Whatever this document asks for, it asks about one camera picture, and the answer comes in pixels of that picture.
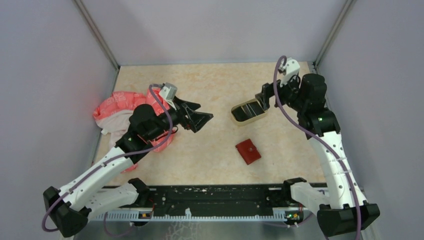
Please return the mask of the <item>beige oval tray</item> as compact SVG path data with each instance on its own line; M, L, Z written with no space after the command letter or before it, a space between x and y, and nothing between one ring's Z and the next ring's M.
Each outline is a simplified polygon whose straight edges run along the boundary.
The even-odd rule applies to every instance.
M233 123L241 127L264 118L267 115L267 110L261 106L256 98L253 98L233 106L230 110L230 114Z

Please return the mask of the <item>red card holder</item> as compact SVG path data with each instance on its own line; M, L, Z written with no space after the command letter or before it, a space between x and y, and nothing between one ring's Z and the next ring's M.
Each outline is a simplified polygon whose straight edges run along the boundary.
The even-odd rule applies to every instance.
M246 165L250 165L253 162L262 158L262 155L260 154L257 147L250 138L239 142L235 145L235 148L237 149L238 153L240 154Z

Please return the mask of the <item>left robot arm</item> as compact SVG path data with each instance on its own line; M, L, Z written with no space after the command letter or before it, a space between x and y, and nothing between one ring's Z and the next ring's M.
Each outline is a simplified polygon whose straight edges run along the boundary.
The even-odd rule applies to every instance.
M44 231L59 231L64 238L69 238L100 214L122 206L135 204L144 207L149 203L149 188L139 178L133 178L114 190L100 192L100 189L153 151L154 140L161 135L169 138L173 127L180 125L196 133L214 117L211 113L199 112L199 103L178 97L171 101L174 107L166 109L163 106L164 112L159 115L150 104L137 106L129 117L127 132L100 161L62 187L50 186L43 192ZM46 227L47 218L56 226L54 229Z

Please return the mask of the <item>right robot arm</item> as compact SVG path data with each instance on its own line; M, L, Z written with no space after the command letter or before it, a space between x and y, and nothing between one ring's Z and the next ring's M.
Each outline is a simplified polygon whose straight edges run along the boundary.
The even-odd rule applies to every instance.
M380 216L377 204L370 203L358 187L345 154L341 128L336 115L326 107L327 84L322 75L294 75L265 83L255 95L260 106L288 106L297 113L293 125L305 133L307 141L319 158L328 194L314 189L301 178L286 181L281 199L287 206L302 204L316 218L326 237L361 232Z

